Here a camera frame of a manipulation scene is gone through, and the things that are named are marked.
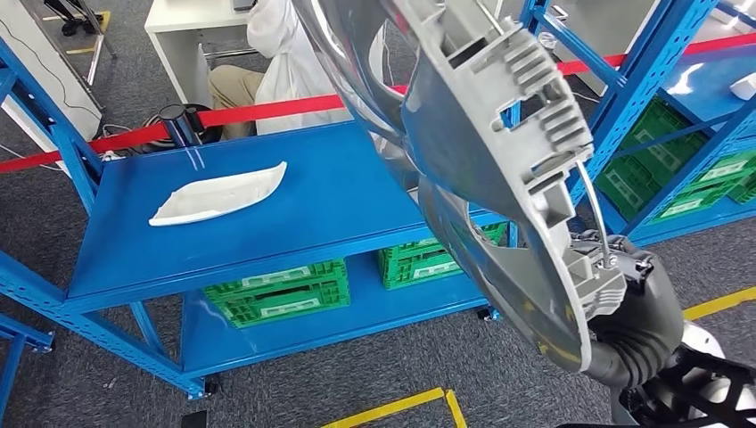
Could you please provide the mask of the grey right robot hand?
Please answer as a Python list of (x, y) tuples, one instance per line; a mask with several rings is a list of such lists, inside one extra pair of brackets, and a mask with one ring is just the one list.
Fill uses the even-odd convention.
[(627, 289), (611, 315), (588, 322), (596, 335), (594, 355), (636, 353), (666, 360), (681, 343), (684, 320), (662, 260), (624, 235), (609, 235), (608, 247)]

